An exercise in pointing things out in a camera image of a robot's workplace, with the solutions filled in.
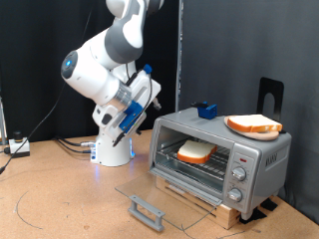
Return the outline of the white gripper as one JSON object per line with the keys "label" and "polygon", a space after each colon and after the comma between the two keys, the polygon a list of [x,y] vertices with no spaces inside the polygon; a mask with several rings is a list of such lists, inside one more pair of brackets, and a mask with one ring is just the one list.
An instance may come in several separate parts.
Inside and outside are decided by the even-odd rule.
{"label": "white gripper", "polygon": [[141,70],[128,87],[120,83],[118,92],[106,105],[96,105],[93,119],[112,141],[121,140],[134,132],[142,135],[137,128],[147,116],[146,108],[153,102],[154,108],[161,110],[157,98],[159,92],[160,84],[151,78],[150,73]]}

